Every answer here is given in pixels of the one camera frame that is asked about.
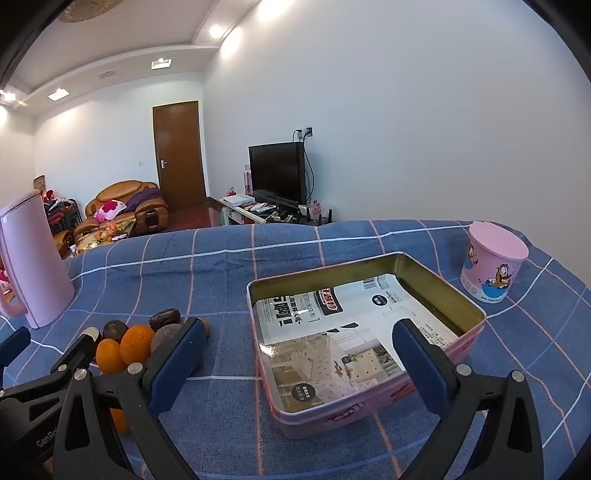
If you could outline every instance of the orange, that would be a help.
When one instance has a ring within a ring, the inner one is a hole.
[[[96,348],[96,364],[106,374],[118,374],[125,369],[121,358],[120,347],[113,339],[101,340]]]
[[[113,423],[115,424],[115,428],[119,433],[127,433],[129,431],[129,423],[125,418],[125,414],[123,410],[118,408],[110,408],[111,417],[113,417]]]
[[[150,356],[150,344],[154,331],[147,325],[134,325],[121,339],[121,358],[130,365],[134,362],[145,363]]]

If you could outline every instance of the pink cup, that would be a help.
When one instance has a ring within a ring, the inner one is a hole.
[[[527,245],[510,231],[494,223],[473,222],[462,285],[477,300],[498,303],[529,253]]]

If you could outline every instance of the white wall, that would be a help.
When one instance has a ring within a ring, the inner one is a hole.
[[[212,195],[312,126],[337,218],[497,220],[591,285],[591,85],[524,2],[297,0],[239,28],[204,77]]]
[[[0,106],[0,207],[33,189],[33,119]]]
[[[202,99],[202,74],[194,72],[123,82],[65,102],[36,120],[35,173],[82,211],[117,181],[158,183],[152,107],[198,100],[207,190]]]

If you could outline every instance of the blue gripper pad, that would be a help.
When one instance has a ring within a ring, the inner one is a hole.
[[[150,386],[148,406],[152,414],[158,416],[172,408],[195,363],[203,355],[206,338],[205,325],[199,320],[195,321],[164,361]]]
[[[445,416],[452,406],[457,388],[451,360],[439,347],[429,344],[408,319],[396,322],[392,329],[392,342],[427,410],[440,417]],[[438,368],[436,362],[448,367],[449,372]]]
[[[2,388],[4,367],[10,365],[30,343],[31,332],[29,332],[27,327],[20,327],[10,337],[0,343],[0,388]]]

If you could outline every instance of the pink lid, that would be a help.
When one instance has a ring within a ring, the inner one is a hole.
[[[40,195],[40,194],[41,194],[41,192],[39,192],[39,190],[33,190],[32,192],[29,192],[25,195],[21,195],[20,197],[15,198],[13,201],[11,201],[9,204],[7,204],[4,208],[2,208],[0,210],[0,215],[6,215],[14,207],[18,207],[20,204],[25,203],[27,200],[30,200],[33,197],[35,197],[36,195]]]
[[[507,260],[520,262],[530,254],[521,238],[494,223],[473,222],[470,235],[482,248]]]

